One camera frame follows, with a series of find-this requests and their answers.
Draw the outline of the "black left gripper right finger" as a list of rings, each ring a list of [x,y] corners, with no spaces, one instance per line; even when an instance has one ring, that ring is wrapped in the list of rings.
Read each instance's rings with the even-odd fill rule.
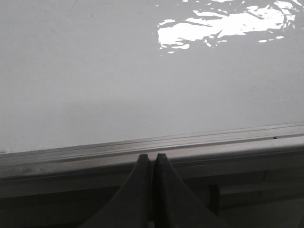
[[[187,187],[165,154],[157,155],[152,180],[156,228],[227,228],[218,217],[219,187],[206,186],[201,194],[207,204]]]

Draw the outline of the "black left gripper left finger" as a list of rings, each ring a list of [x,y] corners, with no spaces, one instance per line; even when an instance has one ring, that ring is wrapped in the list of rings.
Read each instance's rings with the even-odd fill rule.
[[[151,162],[141,154],[128,179],[109,202],[85,221],[82,228],[148,227]]]

